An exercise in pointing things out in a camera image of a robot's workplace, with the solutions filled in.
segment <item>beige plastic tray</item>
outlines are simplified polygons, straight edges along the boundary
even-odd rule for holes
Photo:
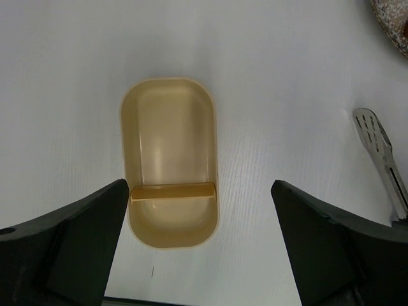
[[[202,244],[218,224],[217,139],[208,92],[186,78],[135,85],[122,104],[128,221],[158,248]]]

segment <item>white wood grain surface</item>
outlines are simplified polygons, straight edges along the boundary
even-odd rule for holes
[[[388,223],[350,115],[376,112],[408,182],[408,61],[365,1],[21,0],[0,3],[0,228],[123,177],[121,99],[161,76],[214,96],[221,223],[205,245],[157,251],[125,222],[106,295],[299,305],[275,179]]]

